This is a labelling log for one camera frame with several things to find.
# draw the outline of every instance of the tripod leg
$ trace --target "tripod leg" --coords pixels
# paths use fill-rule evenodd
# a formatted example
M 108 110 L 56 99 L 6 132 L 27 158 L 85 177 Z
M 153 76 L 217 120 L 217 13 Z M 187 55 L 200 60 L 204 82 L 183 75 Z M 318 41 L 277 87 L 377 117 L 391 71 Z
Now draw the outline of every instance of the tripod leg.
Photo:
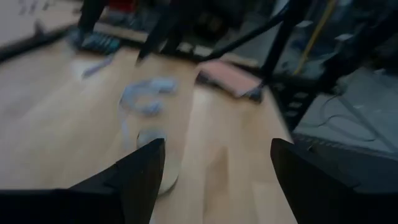
M 78 28 L 84 33 L 92 32 L 109 0 L 85 0 L 81 9 Z
M 162 51 L 168 54 L 175 52 L 176 49 L 179 47 L 182 38 L 183 34 L 179 32 L 179 30 L 176 30 L 175 32 L 171 33 Z

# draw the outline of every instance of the gray floor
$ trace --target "gray floor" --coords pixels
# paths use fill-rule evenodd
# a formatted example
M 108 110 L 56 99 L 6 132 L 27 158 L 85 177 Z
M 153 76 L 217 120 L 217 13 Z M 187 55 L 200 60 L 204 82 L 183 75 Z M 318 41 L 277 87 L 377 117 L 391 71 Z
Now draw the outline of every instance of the gray floor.
M 258 26 L 259 22 L 261 22 L 261 18 L 256 18 L 255 15 L 252 16 L 244 23 L 243 28 L 235 35 L 235 38 L 254 29 Z M 275 27 L 266 34 L 260 35 L 244 46 L 236 49 L 235 53 L 245 57 L 256 58 L 262 63 L 267 57 L 269 47 L 272 44 L 277 30 L 278 27 Z M 300 35 L 300 31 L 296 30 L 294 35 Z M 234 38 L 221 41 L 218 47 L 233 40 Z M 297 66 L 299 57 L 300 53 L 290 50 L 287 47 L 276 70 L 281 69 L 281 64 L 283 62 L 288 62 L 289 70 L 294 70 Z M 303 75 L 309 78 L 316 78 L 322 72 L 322 66 L 320 66 L 321 62 L 322 60 L 307 63 Z M 342 83 L 348 86 L 344 97 L 365 116 L 377 131 L 392 142 L 395 147 L 387 147 L 379 138 L 370 142 L 348 138 L 344 134 L 330 129 L 328 126 L 321 126 L 319 128 L 308 127 L 308 124 L 320 124 L 322 122 L 320 119 L 320 108 L 322 104 L 329 99 L 329 96 L 323 95 L 320 95 L 315 100 L 295 131 L 345 144 L 368 147 L 380 151 L 398 152 L 398 138 L 395 138 L 398 134 L 398 116 L 396 116 L 398 114 L 398 105 L 396 104 L 396 99 L 398 97 L 398 78 L 376 75 L 372 70 L 362 67 L 342 80 Z M 343 114 L 355 119 L 337 99 L 330 101 L 326 107 L 326 117 L 334 114 Z M 358 138 L 374 138 L 372 133 L 365 127 L 348 121 L 347 119 L 335 118 L 332 119 L 330 123 Z

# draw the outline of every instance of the black metal leg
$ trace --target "black metal leg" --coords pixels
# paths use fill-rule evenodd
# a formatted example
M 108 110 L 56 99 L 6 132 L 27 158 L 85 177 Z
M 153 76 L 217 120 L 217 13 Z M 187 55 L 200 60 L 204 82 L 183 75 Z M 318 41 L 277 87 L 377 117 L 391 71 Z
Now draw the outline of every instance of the black metal leg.
M 172 54 L 174 53 L 183 39 L 183 34 L 179 30 L 172 32 L 167 39 L 166 45 L 164 46 L 162 53 Z
M 141 61 L 144 57 L 149 55 L 152 51 L 159 47 L 159 45 L 165 41 L 168 37 L 171 37 L 173 33 L 178 30 L 178 26 L 180 24 L 181 15 L 173 10 L 168 10 L 164 13 L 159 21 L 156 23 L 153 30 L 149 33 L 147 40 L 144 45 L 141 47 L 139 52 L 137 61 Z M 171 40 L 171 42 L 166 43 L 165 48 L 171 49 L 173 45 L 176 44 L 177 41 Z
M 323 63 L 325 71 L 318 79 L 318 91 L 334 94 L 333 88 L 339 78 L 359 68 L 365 58 L 379 45 L 398 32 L 395 23 L 397 10 L 385 13 L 376 25 L 368 24 L 354 41 Z
M 85 0 L 81 8 L 78 28 L 83 32 L 92 32 L 108 2 L 109 0 Z
M 291 0 L 289 2 L 284 21 L 274 39 L 274 43 L 268 53 L 266 62 L 261 67 L 261 73 L 264 78 L 261 86 L 266 84 L 266 78 L 270 77 L 272 72 L 274 72 L 279 57 L 282 55 L 294 27 L 304 19 L 310 5 L 311 0 Z
M 235 40 L 234 42 L 228 44 L 227 46 L 223 47 L 222 49 L 213 51 L 211 54 L 206 56 L 203 59 L 203 61 L 220 58 L 225 53 L 238 48 L 239 46 L 245 44 L 246 42 L 252 40 L 253 38 L 257 37 L 258 35 L 266 32 L 267 30 L 276 26 L 278 23 L 282 22 L 284 20 L 284 15 L 285 15 L 285 10 L 283 9 L 283 10 L 281 10 L 281 12 L 278 15 L 271 18 L 266 24 L 258 27 L 257 29 L 250 31 L 250 33 L 244 35 L 243 37 L 239 38 L 238 40 Z

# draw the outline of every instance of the black equipment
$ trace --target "black equipment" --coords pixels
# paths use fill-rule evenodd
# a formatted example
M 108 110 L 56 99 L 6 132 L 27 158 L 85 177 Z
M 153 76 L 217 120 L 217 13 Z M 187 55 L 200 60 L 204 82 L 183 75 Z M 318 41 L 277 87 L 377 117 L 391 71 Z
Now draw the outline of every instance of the black equipment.
M 148 224 L 164 159 L 164 139 L 156 139 L 69 189 L 0 190 L 0 217 L 4 223 Z
M 179 50 L 177 47 L 182 41 L 183 31 L 176 29 L 176 27 L 178 27 L 180 23 L 180 17 L 172 13 L 170 13 L 169 16 L 164 14 L 164 18 L 159 21 L 158 26 L 149 34 L 146 42 L 141 45 L 141 51 L 137 60 L 142 60 L 149 53 L 156 51 L 160 43 L 167 40 L 166 46 L 160 52 L 161 54 L 185 58 L 194 62 L 204 62 L 220 58 L 225 53 L 238 48 L 277 24 L 281 24 L 268 57 L 261 67 L 249 67 L 239 64 L 236 64 L 236 66 L 261 78 L 261 87 L 265 85 L 270 86 L 274 96 L 277 98 L 278 105 L 286 120 L 287 126 L 292 131 L 299 124 L 303 115 L 312 104 L 312 101 L 319 93 L 332 95 L 341 94 L 341 90 L 339 90 L 340 92 L 334 90 L 337 80 L 359 68 L 374 48 L 385 42 L 398 31 L 397 26 L 395 26 L 395 21 L 398 19 L 398 9 L 388 9 L 388 11 L 384 12 L 382 16 L 379 16 L 378 19 L 367 22 L 361 30 L 345 44 L 342 50 L 323 63 L 325 69 L 318 80 L 308 80 L 306 78 L 282 74 L 275 76 L 274 69 L 279 57 L 294 27 L 304 19 L 311 2 L 311 0 L 290 0 L 278 14 L 270 18 L 267 23 L 243 35 L 238 40 L 235 40 L 222 49 L 215 49 L 207 56 L 195 55 L 193 52 L 186 53 Z M 295 105 L 301 106 L 291 107 L 291 102 L 297 102 L 298 104 Z
M 395 154 L 273 139 L 271 159 L 299 224 L 398 222 Z

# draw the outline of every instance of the black metal frame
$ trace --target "black metal frame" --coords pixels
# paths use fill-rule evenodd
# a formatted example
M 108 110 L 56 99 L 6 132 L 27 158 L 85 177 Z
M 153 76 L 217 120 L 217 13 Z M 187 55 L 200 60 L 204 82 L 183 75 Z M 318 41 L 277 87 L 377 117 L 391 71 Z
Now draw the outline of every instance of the black metal frame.
M 363 29 L 360 35 L 361 38 L 356 40 L 354 44 L 351 44 L 350 49 L 339 52 L 337 55 L 327 60 L 325 62 L 325 72 L 319 80 L 313 82 L 291 76 L 287 78 L 278 76 L 275 78 L 272 73 L 277 65 L 279 57 L 282 54 L 294 27 L 304 19 L 311 3 L 312 0 L 290 0 L 276 16 L 270 19 L 268 23 L 249 32 L 222 49 L 214 50 L 207 56 L 195 55 L 194 51 L 183 52 L 179 50 L 177 47 L 182 41 L 181 38 L 171 40 L 170 43 L 173 43 L 172 46 L 169 44 L 169 47 L 165 48 L 166 50 L 156 53 L 189 60 L 195 63 L 204 62 L 222 57 L 225 53 L 234 50 L 281 23 L 268 57 L 261 67 L 252 67 L 238 63 L 235 63 L 235 65 L 261 78 L 263 80 L 261 84 L 262 86 L 270 86 L 278 100 L 278 104 L 284 114 L 284 118 L 287 121 L 289 129 L 293 130 L 298 125 L 318 93 L 324 92 L 334 94 L 331 91 L 331 88 L 335 85 L 337 79 L 355 70 L 355 66 L 357 66 L 359 62 L 363 60 L 364 55 L 370 51 L 370 47 L 367 47 L 369 43 L 372 43 L 372 46 L 380 44 L 396 31 L 396 29 L 392 29 L 391 27 L 391 24 L 394 23 L 395 18 L 397 17 L 396 13 L 392 12 L 388 14 L 388 16 L 385 16 L 384 19 L 380 20 L 378 24 L 371 24 L 371 26 L 367 26 L 367 28 Z M 69 28 L 70 27 L 67 27 L 48 34 L 35 35 L 10 47 L 0 49 L 0 63 L 16 55 L 23 54 L 28 50 L 55 42 L 62 38 Z M 145 45 L 145 42 L 121 39 L 121 45 L 141 49 Z M 297 98 L 295 97 L 297 94 L 307 95 L 308 97 Z

